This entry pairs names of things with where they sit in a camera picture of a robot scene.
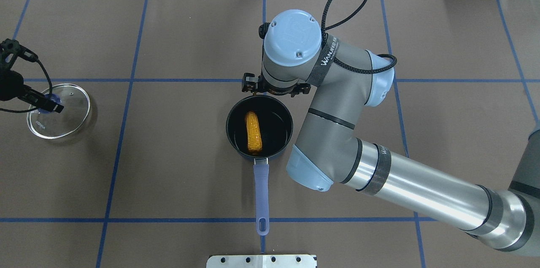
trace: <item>blue handle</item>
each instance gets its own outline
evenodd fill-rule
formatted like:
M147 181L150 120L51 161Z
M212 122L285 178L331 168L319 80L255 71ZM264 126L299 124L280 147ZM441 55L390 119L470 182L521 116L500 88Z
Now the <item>blue handle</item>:
M268 214L268 164L253 165L255 174L255 225L257 233L267 235L270 229L270 216Z

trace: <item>black cable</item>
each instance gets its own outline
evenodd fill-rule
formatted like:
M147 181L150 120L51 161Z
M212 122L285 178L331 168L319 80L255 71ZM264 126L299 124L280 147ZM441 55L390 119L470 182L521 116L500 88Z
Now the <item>black cable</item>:
M322 33L322 45L321 47L324 47L326 45L326 40L328 39L328 34L326 33L326 31L334 28L334 27L338 27L342 24L344 24L345 22L349 21L351 18L353 18L356 14L358 14L358 12L362 9L362 7L364 7L364 5L366 4L366 2L368 0L363 0L362 3L359 5L359 7L353 11L352 14L350 14L347 18L341 20L340 22L336 23L336 24L332 24L330 25L329 27L326 27L326 16L328 15L328 10L330 9L330 4L332 4L332 1L333 0L328 0L326 2L326 5L324 6L324 11L322 12L322 19L321 19L321 33ZM391 54L380 54L378 55L379 57L382 57L382 58L391 58L392 59L392 62L388 65L388 66L385 66L383 68L378 68L376 70L362 70L360 68L354 68L352 66L349 66L348 64L346 64L345 62L342 62L341 60L339 60L338 58L335 58L334 59L334 62L336 64L338 64L339 66L341 66L342 68L345 68L346 70L350 70L351 72L355 72L355 73L360 73L360 74L377 74L377 73L382 73L386 70L390 70L391 68L393 68L396 63L397 63L397 58Z
M49 74L47 73L47 70L45 69L45 67L43 66L43 64L41 63L41 61L37 60L37 63L39 64L39 66L41 67L41 70L43 71L43 73L45 74L45 77L47 78L47 82L49 83L49 93L47 94L48 95L48 98L50 99L51 95L52 95L52 81L51 81L51 78L49 77ZM8 110L6 108L0 108L0 111L3 111L3 112L9 112L9 113L28 113L28 112L32 112L32 111L35 111L39 108L42 108L43 106L39 106L39 107L34 107L34 108L31 108L29 110L21 110L21 111L16 111L16 110Z

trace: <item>white bracket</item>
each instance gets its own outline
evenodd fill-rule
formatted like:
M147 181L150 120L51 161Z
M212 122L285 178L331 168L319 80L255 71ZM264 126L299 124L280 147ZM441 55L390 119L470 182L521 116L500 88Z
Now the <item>white bracket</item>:
M259 254L212 256L206 268L317 268L317 256L310 254Z

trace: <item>yellow corn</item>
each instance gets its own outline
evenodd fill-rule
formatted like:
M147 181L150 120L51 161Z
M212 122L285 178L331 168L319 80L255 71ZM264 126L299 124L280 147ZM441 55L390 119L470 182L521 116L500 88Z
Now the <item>yellow corn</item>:
M259 154L262 151L261 130L257 114L253 111L246 113L247 128L247 151L251 154Z

